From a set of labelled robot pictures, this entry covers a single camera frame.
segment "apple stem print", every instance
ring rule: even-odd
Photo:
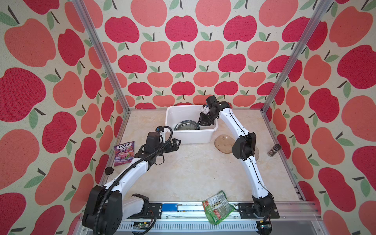
[[[50,29],[53,29],[54,27],[54,20],[60,24],[60,22],[56,19],[55,15],[52,13],[52,11],[50,11],[49,13],[47,13],[47,23],[48,23],[48,27]]]
[[[182,0],[172,0],[170,4],[170,10],[175,9],[180,4],[180,8],[183,9]]]
[[[108,11],[112,6],[114,6],[115,10],[117,10],[114,0],[105,0],[105,3],[103,4],[103,10]]]
[[[248,0],[239,0],[239,1],[235,4],[235,6],[234,6],[233,9],[239,9],[239,8],[241,8],[243,5],[244,5],[244,7],[247,9],[247,6],[248,6]]]

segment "wall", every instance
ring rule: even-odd
[[[330,234],[376,234],[376,2],[337,2],[318,25],[329,29],[323,45],[299,56],[303,74],[271,105],[271,123]]]
[[[316,5],[306,0],[95,0],[100,40],[129,106],[261,108]],[[299,76],[297,64],[292,76]]]
[[[0,234],[72,234],[123,111],[72,2],[0,11]]]

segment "red apple print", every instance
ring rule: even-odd
[[[153,93],[150,85],[145,82],[133,82],[129,84],[128,91],[134,96],[150,96]]]
[[[183,103],[183,102],[180,102],[180,103],[177,103],[176,105],[192,105],[191,103],[189,103],[189,102],[185,102],[185,103]]]
[[[320,201],[315,195],[315,191],[313,190],[312,186],[305,182],[305,181],[299,181],[299,186],[302,189],[302,192],[306,198],[307,201],[309,202],[314,202],[315,206],[318,210],[318,214],[321,215],[321,206],[320,206]]]
[[[138,103],[135,106],[136,109],[156,109],[152,103]]]
[[[191,96],[196,91],[194,85],[191,82],[177,82],[171,87],[171,91],[174,95],[181,96],[187,95]]]
[[[309,125],[305,123],[300,115],[294,116],[290,120],[290,130],[294,133],[299,144],[306,144],[310,137]]]
[[[162,73],[149,73],[147,75],[148,82],[155,87],[169,87],[171,86],[174,78],[169,72]]]
[[[196,5],[197,20],[205,26],[223,25],[231,12],[231,2],[229,0],[199,0]]]
[[[193,72],[196,69],[196,60],[190,54],[177,54],[171,57],[168,62],[170,69],[176,73],[178,72]]]
[[[321,88],[313,92],[308,104],[316,112],[317,117],[325,123],[333,121],[340,112],[337,97],[332,96],[332,93],[327,88]]]
[[[80,37],[71,29],[66,29],[65,33],[59,35],[58,49],[63,61],[70,66],[75,66],[85,56]]]
[[[197,96],[194,96],[193,97],[193,104],[195,105],[204,105],[206,104],[206,99],[209,97],[209,96],[212,96],[212,95],[197,95]]]
[[[102,104],[101,114],[104,121],[110,120],[111,114],[114,111],[114,102],[110,97],[106,97]]]
[[[226,23],[223,36],[227,41],[248,42],[257,31],[257,23],[253,16],[235,16]]]
[[[334,20],[329,33],[331,42],[339,47],[348,47],[359,42],[371,29],[373,17],[370,13],[359,12],[350,6]]]
[[[71,108],[82,97],[82,84],[79,77],[68,71],[64,78],[58,82],[52,91],[55,102],[63,108]]]
[[[0,195],[0,202],[3,204],[0,207],[1,235],[6,235],[25,211],[26,200],[20,193],[4,193]]]
[[[280,73],[282,72],[283,68],[285,67],[289,56],[282,55],[275,57],[272,61],[268,64],[268,71],[271,73]],[[288,78],[292,82],[296,82],[299,80],[303,71],[302,62],[297,60],[291,69],[290,73],[288,74]]]
[[[144,73],[147,69],[145,61],[138,55],[124,55],[118,60],[118,64],[125,73]]]
[[[326,163],[337,165],[345,159],[345,151],[325,127],[320,127],[312,134],[312,147]]]
[[[102,79],[97,71],[94,69],[89,70],[88,75],[85,76],[83,81],[83,89],[90,99],[97,96],[98,91],[102,88]]]
[[[174,42],[193,41],[197,36],[197,25],[194,19],[188,15],[184,17],[174,16],[166,23],[166,36]]]
[[[370,45],[361,45],[347,52],[338,63],[337,72],[357,89],[376,84],[376,52]]]
[[[161,27],[167,18],[163,0],[134,0],[130,4],[133,18],[145,27]]]
[[[113,135],[114,133],[112,132],[111,126],[107,125],[99,141],[99,148],[102,152],[106,152],[110,148],[111,142],[114,138]]]
[[[243,54],[228,54],[221,58],[218,69],[222,72],[240,72],[246,67],[246,58]]]
[[[355,209],[354,191],[346,183],[341,172],[330,167],[325,167],[318,172],[318,179],[326,189],[330,200],[338,209],[345,212]]]
[[[103,23],[103,14],[100,6],[94,0],[83,0],[86,9],[89,12],[90,18],[93,21],[96,29],[100,28]]]
[[[76,9],[74,8],[73,2],[66,2],[64,5],[65,14],[68,18],[69,23],[73,26],[78,32],[85,32],[85,27],[82,24],[80,17]]]
[[[306,17],[300,17],[291,21],[282,32],[282,40],[285,42],[299,41],[308,21],[309,19]],[[308,48],[313,51],[319,49],[324,43],[327,34],[328,28],[326,22],[319,22],[311,38],[307,42]]]
[[[299,175],[301,175],[304,179],[312,179],[313,167],[312,164],[308,161],[303,149],[295,148],[291,159]]]
[[[171,95],[154,96],[153,102],[160,107],[170,107],[175,104],[175,98]]]
[[[99,163],[97,167],[95,168],[95,182],[98,184],[100,183],[102,175],[105,171],[108,159],[109,159],[109,156],[107,154],[103,154],[102,157],[100,157],[99,159]]]
[[[86,170],[96,150],[97,142],[93,138],[86,137],[81,141],[81,146],[77,149],[74,157],[74,167],[77,171],[83,172]]]
[[[78,185],[78,188],[76,192],[74,193],[71,199],[71,203],[69,205],[69,209],[71,213],[77,213],[81,211],[83,206],[85,206],[85,204],[88,201],[89,194],[93,186],[94,186],[94,179],[91,174],[86,174],[81,178],[80,184]]]
[[[342,110],[342,122],[351,128],[357,137],[376,141],[376,105],[368,96],[356,96]]]
[[[19,148],[19,143],[23,143],[23,148]],[[17,156],[22,161],[12,161],[14,159],[14,149],[17,148],[19,148]],[[25,175],[29,165],[39,155],[39,143],[36,137],[27,130],[11,130],[0,139],[0,152],[3,161],[0,164],[1,190]]]
[[[264,103],[256,103],[252,105],[249,109],[262,109],[263,106],[264,106]],[[270,107],[268,108],[268,111],[266,111],[266,116],[268,117],[269,121],[271,121],[273,113]]]
[[[376,190],[376,147],[364,146],[354,151],[352,161],[367,178],[373,189]]]
[[[282,151],[285,154],[286,159],[289,159],[291,155],[291,149],[290,149],[290,144],[288,143],[286,136],[283,134],[279,134],[277,136],[277,140],[282,147]]]
[[[298,0],[266,0],[259,10],[259,20],[266,27],[281,27],[295,15],[298,5]]]
[[[267,82],[259,86],[257,89],[257,94],[261,96],[267,96],[270,94],[271,90],[273,89],[274,82]]]
[[[364,202],[359,207],[359,219],[362,224],[370,231],[371,234],[376,234],[376,201]]]
[[[327,210],[323,216],[324,224],[332,235],[351,235],[346,222],[335,211]]]
[[[223,54],[222,41],[199,41],[194,47],[194,54],[202,61],[217,61]]]
[[[144,42],[141,44],[141,54],[152,62],[165,62],[170,57],[171,49],[165,41]]]
[[[56,159],[35,191],[35,202],[40,206],[53,203],[64,192],[72,174],[73,167],[68,158]]]
[[[276,96],[274,97],[274,100],[276,101],[277,105],[281,105],[283,103],[283,101],[285,100],[285,89],[283,87],[279,89]]]
[[[105,32],[114,42],[137,42],[140,33],[136,24],[128,17],[111,17],[105,23]]]
[[[34,1],[34,0],[23,0],[30,9],[34,12],[44,15],[51,9],[58,9],[60,4],[58,0],[51,1]]]
[[[123,119],[121,118],[121,116],[118,116],[116,118],[116,121],[115,121],[115,124],[114,124],[114,136],[115,136],[115,138],[117,138],[117,135],[119,134],[119,130],[120,130],[122,123],[123,123]]]
[[[4,42],[9,52],[27,66],[44,67],[56,56],[50,31],[36,19],[28,19],[23,26],[8,29]]]
[[[52,121],[44,127],[42,136],[43,147],[49,153],[60,152],[65,148],[76,128],[76,119],[70,113],[56,113]]]
[[[62,205],[51,206],[36,220],[34,230],[30,235],[55,235],[64,215],[65,210]]]
[[[236,82],[221,82],[214,88],[214,93],[217,95],[229,95],[232,96],[238,92],[239,86]]]
[[[0,78],[0,120],[24,119],[46,96],[45,86],[35,74],[22,68],[9,68]]]

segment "marble floor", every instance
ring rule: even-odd
[[[255,132],[260,152],[257,161],[262,179],[276,201],[299,201],[282,160],[277,153],[269,157],[267,151],[274,145],[258,110],[233,110],[238,120],[250,132]],[[132,111],[121,143],[135,141],[135,150],[146,142],[149,132],[164,126],[166,111]],[[138,193],[152,202],[203,201],[220,190],[229,201],[252,201],[252,191],[246,173],[232,153],[216,149],[214,140],[222,134],[231,135],[222,120],[209,143],[181,144],[176,152],[166,153],[162,165],[153,165],[141,176],[125,198]],[[128,164],[115,167],[121,172]]]

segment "small black cap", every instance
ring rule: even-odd
[[[114,169],[113,169],[112,167],[107,167],[107,168],[105,169],[105,174],[106,174],[106,175],[110,175],[110,174],[113,173],[113,171],[114,171]]]

